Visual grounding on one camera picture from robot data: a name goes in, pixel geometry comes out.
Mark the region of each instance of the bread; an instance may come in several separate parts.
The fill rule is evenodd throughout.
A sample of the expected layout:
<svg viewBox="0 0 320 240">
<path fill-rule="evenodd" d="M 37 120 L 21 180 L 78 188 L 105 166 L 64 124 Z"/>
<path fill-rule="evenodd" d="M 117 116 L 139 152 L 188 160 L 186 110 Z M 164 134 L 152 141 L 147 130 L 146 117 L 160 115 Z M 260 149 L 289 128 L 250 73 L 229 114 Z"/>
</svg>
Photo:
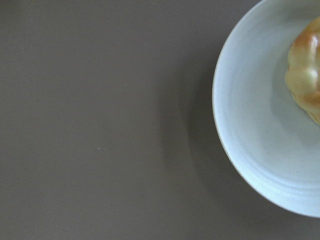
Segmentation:
<svg viewBox="0 0 320 240">
<path fill-rule="evenodd" d="M 285 83 L 295 100 L 320 124 L 320 17 L 296 38 L 288 53 Z"/>
</svg>

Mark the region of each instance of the plate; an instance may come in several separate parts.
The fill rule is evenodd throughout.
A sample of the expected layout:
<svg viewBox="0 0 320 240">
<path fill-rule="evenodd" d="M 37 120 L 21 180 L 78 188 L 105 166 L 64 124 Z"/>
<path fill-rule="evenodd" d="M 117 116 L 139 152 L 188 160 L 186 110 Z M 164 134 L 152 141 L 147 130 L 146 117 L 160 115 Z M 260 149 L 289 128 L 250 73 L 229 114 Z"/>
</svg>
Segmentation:
<svg viewBox="0 0 320 240">
<path fill-rule="evenodd" d="M 262 196 L 320 217 L 320 125 L 285 84 L 288 51 L 320 16 L 319 0 L 264 0 L 236 25 L 212 89 L 215 125 L 229 159 Z"/>
</svg>

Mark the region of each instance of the gray surface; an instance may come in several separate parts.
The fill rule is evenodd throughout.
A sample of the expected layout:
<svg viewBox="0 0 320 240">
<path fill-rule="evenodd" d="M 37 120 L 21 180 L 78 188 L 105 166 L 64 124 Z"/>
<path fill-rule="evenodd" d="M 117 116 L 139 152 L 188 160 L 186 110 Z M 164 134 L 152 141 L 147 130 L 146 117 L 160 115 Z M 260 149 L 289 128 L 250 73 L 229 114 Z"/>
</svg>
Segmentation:
<svg viewBox="0 0 320 240">
<path fill-rule="evenodd" d="M 211 87 L 257 0 L 0 2 L 0 239 L 314 239 L 251 189 Z"/>
</svg>

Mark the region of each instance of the baked good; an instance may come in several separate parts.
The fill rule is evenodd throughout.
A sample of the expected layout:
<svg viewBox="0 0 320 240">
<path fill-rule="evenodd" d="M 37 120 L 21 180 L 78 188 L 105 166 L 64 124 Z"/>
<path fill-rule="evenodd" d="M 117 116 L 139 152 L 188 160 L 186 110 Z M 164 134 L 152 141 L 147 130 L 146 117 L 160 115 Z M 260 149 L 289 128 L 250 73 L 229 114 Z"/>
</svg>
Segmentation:
<svg viewBox="0 0 320 240">
<path fill-rule="evenodd" d="M 288 53 L 285 82 L 295 102 L 320 124 L 320 17 L 296 38 Z"/>
</svg>

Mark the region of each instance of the round white dish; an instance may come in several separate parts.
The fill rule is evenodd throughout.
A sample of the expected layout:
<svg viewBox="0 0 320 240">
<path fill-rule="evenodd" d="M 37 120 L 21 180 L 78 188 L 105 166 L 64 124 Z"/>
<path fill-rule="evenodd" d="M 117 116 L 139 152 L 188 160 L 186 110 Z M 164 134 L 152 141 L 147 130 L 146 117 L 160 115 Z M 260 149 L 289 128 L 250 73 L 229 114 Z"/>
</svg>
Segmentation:
<svg viewBox="0 0 320 240">
<path fill-rule="evenodd" d="M 289 211 L 320 217 L 320 125 L 285 84 L 290 45 L 320 16 L 319 0 L 264 0 L 219 56 L 212 104 L 222 145 L 241 176 Z"/>
</svg>

